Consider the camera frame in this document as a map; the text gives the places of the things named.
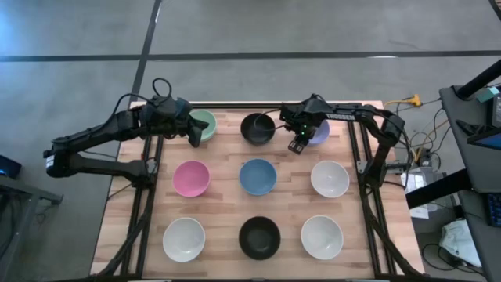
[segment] black bowl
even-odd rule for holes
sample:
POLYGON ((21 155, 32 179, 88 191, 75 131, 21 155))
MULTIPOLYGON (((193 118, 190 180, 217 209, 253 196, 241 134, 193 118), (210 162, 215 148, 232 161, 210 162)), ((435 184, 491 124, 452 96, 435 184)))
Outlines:
POLYGON ((271 219, 256 216, 242 225, 238 241, 245 255, 257 260, 268 259, 279 249, 280 230, 271 219))
POLYGON ((275 134, 275 122, 266 114, 249 114, 240 124, 240 132, 245 140, 252 145, 264 145, 275 134))

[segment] white bowl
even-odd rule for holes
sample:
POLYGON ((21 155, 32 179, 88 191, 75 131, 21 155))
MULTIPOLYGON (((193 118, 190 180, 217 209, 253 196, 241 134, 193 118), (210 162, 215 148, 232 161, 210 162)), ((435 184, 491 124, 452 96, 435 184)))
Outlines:
POLYGON ((164 251, 173 261, 189 262, 202 252, 204 245, 204 228, 195 219, 176 219, 165 230, 164 251))
POLYGON ((335 161, 320 161, 312 170, 313 188, 324 197, 340 197, 350 186, 350 176, 335 161))
POLYGON ((333 259, 343 248, 343 242, 341 228, 325 215, 311 217, 301 229, 301 243, 316 259, 333 259))

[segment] gray floor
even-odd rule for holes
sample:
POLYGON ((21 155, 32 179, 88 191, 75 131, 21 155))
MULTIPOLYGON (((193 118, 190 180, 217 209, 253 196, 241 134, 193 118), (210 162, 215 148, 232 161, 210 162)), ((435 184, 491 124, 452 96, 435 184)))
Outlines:
MULTIPOLYGON (((137 55, 152 7, 153 0, 4 1, 0 56, 137 55)), ((499 49, 500 35, 501 22, 483 0, 164 0, 151 53, 488 50, 499 49)), ((332 100, 420 94, 431 101, 441 87, 462 84, 499 59, 157 61, 146 65, 140 94, 152 96, 151 81, 164 77, 175 96, 188 100, 295 100, 314 92, 332 100)), ((64 193, 61 206, 33 225, 13 280, 88 274, 110 178, 49 178, 41 152, 54 137, 102 122, 131 90, 137 66, 0 63, 0 154, 24 165, 23 181, 64 193)), ((408 133, 429 131, 439 108, 433 103, 402 112, 408 133)), ((117 143, 95 150, 116 155, 117 143)), ((451 134, 439 152, 442 171, 463 167, 451 134)), ((439 227, 424 224, 416 231, 439 227)), ((425 267, 436 277, 464 278, 425 267)))

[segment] pink bowl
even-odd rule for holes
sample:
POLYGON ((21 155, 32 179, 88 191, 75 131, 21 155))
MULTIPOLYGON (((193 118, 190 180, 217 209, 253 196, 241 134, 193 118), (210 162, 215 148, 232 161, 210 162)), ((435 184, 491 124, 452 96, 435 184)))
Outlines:
POLYGON ((211 182, 207 166, 200 161, 186 161, 175 169, 172 183, 179 195, 184 197, 200 196, 211 182))

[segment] wooden tabletop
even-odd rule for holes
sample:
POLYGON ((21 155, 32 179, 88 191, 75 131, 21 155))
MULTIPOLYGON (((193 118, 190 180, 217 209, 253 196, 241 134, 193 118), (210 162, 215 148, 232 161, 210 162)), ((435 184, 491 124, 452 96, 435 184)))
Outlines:
MULTIPOLYGON (((363 103, 382 107, 381 102, 363 103)), ((263 110, 211 111, 218 119, 217 132, 214 138, 202 143, 199 148, 192 148, 186 138, 164 141, 143 276, 168 279, 373 277, 347 123, 331 121, 329 139, 321 145, 308 147, 298 156, 287 149, 294 134, 284 129, 277 130, 272 141, 264 146, 251 146, 243 139, 240 122, 248 114, 263 110), (238 181, 240 167, 256 157, 272 162, 278 175, 275 189, 260 197, 248 194, 238 181), (211 184, 200 197, 181 197, 172 186, 174 170, 189 160, 204 162, 211 172, 211 184), (342 164, 350 175, 351 184, 342 197, 324 198, 312 188, 310 172, 315 164, 324 160, 342 164), (282 237, 279 250, 265 261, 248 258, 238 243, 240 227, 256 215, 272 219, 282 237), (301 227, 313 215, 327 215, 340 225, 344 246, 336 258, 320 261, 303 249, 301 227), (180 217, 197 219, 206 232, 205 247, 191 262, 170 260, 162 247, 165 229, 180 217)), ((276 125, 282 124, 278 112, 269 115, 276 125)), ((375 150, 377 141, 370 135, 369 139, 375 150)), ((141 139, 123 142, 118 160, 139 159, 143 144, 141 139)), ((362 152, 360 136, 359 146, 362 152)), ((396 177, 388 176, 387 179, 395 181, 396 177)), ((115 178, 110 193, 127 184, 125 179, 115 178)), ((391 239, 413 267, 423 272, 402 188, 385 184, 381 188, 381 197, 391 239)), ((124 242, 133 198, 134 188, 127 188, 108 201, 91 273, 99 272, 124 242)), ((132 271, 137 248, 136 245, 132 252, 132 271)), ((381 265, 384 265, 384 253, 379 242, 378 249, 381 265)))

